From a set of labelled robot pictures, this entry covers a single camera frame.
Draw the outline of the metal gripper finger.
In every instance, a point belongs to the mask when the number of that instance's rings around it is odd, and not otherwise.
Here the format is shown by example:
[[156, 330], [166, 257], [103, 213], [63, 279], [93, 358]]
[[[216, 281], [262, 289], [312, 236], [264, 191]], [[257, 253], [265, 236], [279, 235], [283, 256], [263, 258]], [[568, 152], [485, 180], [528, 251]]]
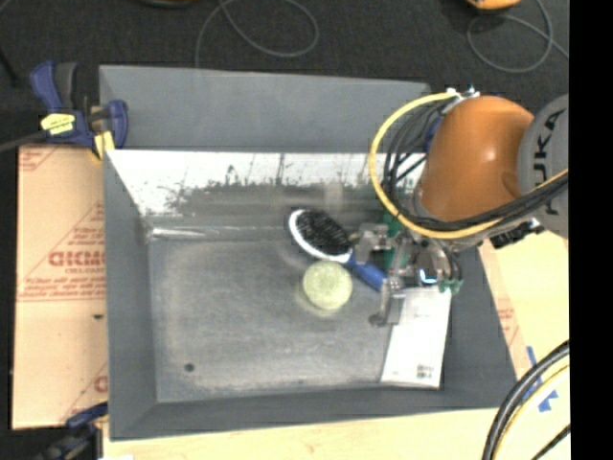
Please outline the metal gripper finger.
[[388, 250], [388, 232], [389, 227], [386, 223], [362, 223], [353, 250], [356, 260], [365, 264], [373, 252]]
[[380, 289], [379, 309], [369, 317], [369, 322], [375, 327], [396, 325], [400, 321], [405, 294], [395, 280], [386, 279]]

